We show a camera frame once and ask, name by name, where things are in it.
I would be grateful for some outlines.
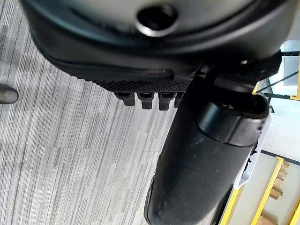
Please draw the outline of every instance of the wooden board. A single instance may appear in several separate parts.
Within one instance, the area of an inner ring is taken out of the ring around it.
[[[283,192],[281,190],[278,190],[275,187],[273,187],[270,194],[274,195],[276,197],[279,197],[279,196],[282,196]]]
[[[279,171],[279,172],[278,172],[278,176],[279,176],[279,177],[286,177],[287,174],[288,174],[288,173],[287,173],[287,172],[284,172],[284,171]]]
[[[277,177],[275,182],[274,182],[274,186],[276,186],[278,188],[281,187],[283,181],[284,181],[284,179],[282,179],[280,177]]]
[[[266,215],[261,215],[256,225],[278,225],[278,222],[267,217]]]
[[[289,167],[290,167],[290,164],[288,164],[287,162],[283,162],[282,168],[288,169]]]

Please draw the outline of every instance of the shoe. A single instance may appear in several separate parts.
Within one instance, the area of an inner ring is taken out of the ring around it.
[[[12,104],[19,98],[18,92],[4,84],[0,84],[0,104]]]

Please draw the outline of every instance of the white wall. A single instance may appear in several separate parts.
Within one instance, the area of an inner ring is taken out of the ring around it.
[[[300,161],[300,101],[273,98],[275,113],[263,150]]]

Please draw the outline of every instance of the yellow metal frame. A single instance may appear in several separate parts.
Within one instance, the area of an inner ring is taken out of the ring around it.
[[[298,88],[297,88],[297,95],[292,95],[291,100],[298,100],[300,101],[300,75],[298,74]]]
[[[268,200],[270,192],[271,192],[271,190],[273,188],[273,185],[274,185],[274,182],[275,182],[276,177],[278,175],[278,172],[279,172],[279,170],[280,170],[280,168],[281,168],[281,166],[283,164],[283,161],[284,161],[283,158],[280,158],[280,157],[276,157],[276,158],[278,159],[277,165],[276,165],[276,167],[275,167],[275,169],[273,171],[273,174],[272,174],[271,179],[270,179],[270,181],[268,183],[267,189],[265,190],[265,192],[263,194],[261,203],[258,206],[258,209],[256,211],[256,214],[255,214],[253,220],[252,220],[251,225],[256,225],[257,224],[257,221],[258,221],[258,219],[259,219],[259,217],[260,217],[260,215],[261,215],[261,213],[263,211],[263,208],[264,208],[264,206],[267,203],[267,200]]]
[[[287,225],[296,225],[299,217],[300,217],[300,199],[298,200]]]
[[[256,83],[256,85],[255,85],[255,87],[254,87],[254,89],[253,89],[253,91],[252,91],[252,94],[253,94],[253,95],[256,94],[257,89],[258,89],[258,82]]]
[[[234,189],[232,191],[230,199],[229,199],[228,204],[227,204],[227,207],[226,207],[225,212],[223,214],[223,218],[222,218],[222,220],[220,222],[220,225],[226,225],[227,222],[229,222],[228,219],[230,217],[231,210],[232,210],[232,208],[234,206],[234,203],[235,203],[235,201],[237,199],[237,196],[239,194],[239,190],[240,189],[238,188],[238,189]]]

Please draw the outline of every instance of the gray striped carpet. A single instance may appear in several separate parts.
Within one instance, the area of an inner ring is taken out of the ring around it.
[[[16,0],[0,1],[0,83],[20,94],[0,105],[0,225],[146,224],[146,192],[173,107],[125,107],[51,66]]]

